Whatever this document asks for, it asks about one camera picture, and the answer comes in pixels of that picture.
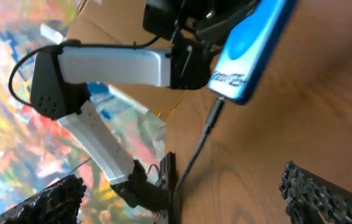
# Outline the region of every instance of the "cardboard box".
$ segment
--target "cardboard box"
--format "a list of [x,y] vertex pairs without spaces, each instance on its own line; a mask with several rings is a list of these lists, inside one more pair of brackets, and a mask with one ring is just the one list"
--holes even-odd
[[[142,27],[145,1],[137,0],[85,0],[68,29],[68,39],[83,43],[142,44],[154,38]],[[170,43],[160,39],[153,47],[167,47]],[[114,84],[116,88],[140,102],[159,118],[166,121],[183,96],[184,91],[138,84]]]

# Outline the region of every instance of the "black wire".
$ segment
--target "black wire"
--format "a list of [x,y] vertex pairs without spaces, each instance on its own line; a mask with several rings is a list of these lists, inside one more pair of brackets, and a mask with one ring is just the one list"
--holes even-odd
[[146,175],[149,175],[149,174],[150,174],[151,168],[153,168],[153,167],[157,170],[158,179],[160,179],[161,176],[160,176],[159,168],[158,168],[157,164],[151,164],[151,165],[149,166],[149,170],[147,171]]
[[91,161],[91,158],[83,161],[81,164],[79,164],[76,168],[74,168],[73,170],[71,170],[68,174],[72,174],[73,172],[75,172],[79,167],[83,166],[84,164],[86,164],[87,162]]
[[195,152],[193,156],[190,158],[190,161],[188,162],[186,169],[183,171],[182,176],[179,178],[179,180],[176,183],[176,187],[174,190],[174,197],[173,197],[175,224],[181,224],[181,216],[180,216],[180,208],[179,208],[180,189],[182,188],[182,185],[184,184],[188,173],[190,173],[191,168],[195,163],[195,160],[197,159],[198,155],[201,153],[201,150],[206,141],[206,138],[210,134],[212,128],[215,126],[215,123],[219,117],[219,114],[223,108],[223,105],[224,105],[223,98],[216,99],[215,104],[212,106],[212,109],[210,110],[209,115],[206,119],[205,127],[202,131],[201,138],[198,142],[198,145],[195,148]]
[[[143,49],[146,48],[150,45],[152,45],[153,43],[155,43],[157,40],[159,40],[159,36],[154,37],[152,40],[148,41],[145,44],[141,44],[141,45],[136,45],[136,43],[134,43],[134,45],[117,45],[117,44],[80,44],[78,45],[78,47],[107,47],[107,48],[122,48],[122,49]],[[14,91],[13,89],[13,78],[16,75],[18,69],[21,67],[21,65],[27,61],[29,58],[33,57],[35,54],[37,54],[38,52],[41,52],[43,50],[47,50],[50,48],[56,49],[59,47],[63,47],[61,44],[60,45],[48,45],[45,47],[40,47],[38,49],[35,49],[31,52],[29,52],[28,54],[26,54],[24,57],[21,58],[21,60],[19,60],[14,68],[12,69],[12,72],[10,73],[9,76],[9,81],[7,83],[7,88],[9,89],[10,94],[14,97],[14,99],[16,99],[18,102],[22,103],[23,105],[27,105],[27,106],[31,106],[30,103],[24,101],[23,99],[21,99]]]

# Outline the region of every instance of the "blue device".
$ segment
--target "blue device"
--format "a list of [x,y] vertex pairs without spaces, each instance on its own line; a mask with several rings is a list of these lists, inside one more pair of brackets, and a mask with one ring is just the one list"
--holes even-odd
[[230,32],[209,89],[239,105],[247,103],[295,3],[296,0],[260,0],[253,14]]

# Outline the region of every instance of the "phone screen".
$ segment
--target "phone screen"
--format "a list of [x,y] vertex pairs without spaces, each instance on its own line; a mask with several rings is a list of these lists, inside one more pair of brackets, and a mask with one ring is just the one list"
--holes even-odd
[[294,5],[295,0],[260,0],[230,32],[209,89],[236,103],[247,102]]

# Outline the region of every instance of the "wooden table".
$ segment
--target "wooden table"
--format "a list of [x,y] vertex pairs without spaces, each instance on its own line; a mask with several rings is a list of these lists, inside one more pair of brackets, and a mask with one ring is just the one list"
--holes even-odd
[[[167,121],[179,170],[214,99],[190,91]],[[352,0],[299,2],[252,101],[226,104],[183,188],[183,222],[288,223],[290,160],[352,191]]]

